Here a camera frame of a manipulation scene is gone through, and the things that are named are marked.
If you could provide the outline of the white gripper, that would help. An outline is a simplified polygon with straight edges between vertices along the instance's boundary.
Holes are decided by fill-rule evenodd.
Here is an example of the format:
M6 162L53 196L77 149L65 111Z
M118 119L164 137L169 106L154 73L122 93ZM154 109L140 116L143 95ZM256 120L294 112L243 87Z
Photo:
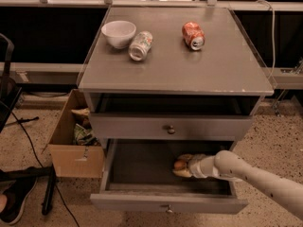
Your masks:
M182 154L178 158L187 163L187 169L175 170L172 172L179 177L190 178L191 176L195 178L207 178L207 177L219 177L219 170L215 167L214 156L206 156L204 154Z

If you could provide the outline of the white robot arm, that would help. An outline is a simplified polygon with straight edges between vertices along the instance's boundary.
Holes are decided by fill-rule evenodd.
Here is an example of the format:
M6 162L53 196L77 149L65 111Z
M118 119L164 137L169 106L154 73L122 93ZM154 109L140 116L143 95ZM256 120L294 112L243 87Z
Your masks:
M296 217L303 219L303 185L249 165L239 155L221 150L215 155L183 154L172 172L180 177L243 180L275 201Z

